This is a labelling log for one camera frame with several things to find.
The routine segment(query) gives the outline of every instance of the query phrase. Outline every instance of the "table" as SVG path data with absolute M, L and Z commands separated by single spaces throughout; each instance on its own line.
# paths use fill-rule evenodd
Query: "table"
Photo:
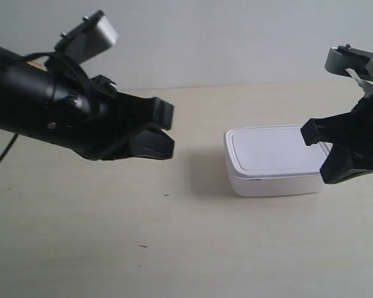
M 175 105 L 174 159 L 86 161 L 21 137 L 0 166 L 0 297 L 373 297 L 373 174 L 241 198 L 223 158 L 229 129 L 350 110 L 352 80 L 131 94 Z

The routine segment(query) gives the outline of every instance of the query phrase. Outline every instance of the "box lid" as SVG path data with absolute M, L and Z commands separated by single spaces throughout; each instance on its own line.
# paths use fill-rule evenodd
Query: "box lid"
M 237 176 L 246 179 L 320 175 L 329 146 L 306 146 L 300 126 L 248 127 L 225 134 L 225 144 Z

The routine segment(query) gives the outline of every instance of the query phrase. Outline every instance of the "white wall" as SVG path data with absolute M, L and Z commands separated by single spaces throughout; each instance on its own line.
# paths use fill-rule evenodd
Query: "white wall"
M 0 45 L 50 50 L 97 9 L 120 39 L 86 69 L 121 89 L 328 79 L 329 47 L 373 51 L 373 0 L 0 0 Z

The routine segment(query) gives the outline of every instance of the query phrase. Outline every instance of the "white plastic box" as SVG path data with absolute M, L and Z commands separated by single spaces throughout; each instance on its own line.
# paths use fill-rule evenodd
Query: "white plastic box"
M 325 143 L 306 146 L 300 126 L 248 127 L 224 134 L 226 169 L 240 196 L 287 196 L 322 190 Z

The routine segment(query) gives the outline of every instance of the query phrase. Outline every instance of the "screw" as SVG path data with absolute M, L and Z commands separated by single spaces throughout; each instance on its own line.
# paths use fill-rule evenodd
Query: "screw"
M 47 128 L 48 129 L 56 129 L 57 124 L 55 122 L 49 122 L 49 123 L 47 123 Z

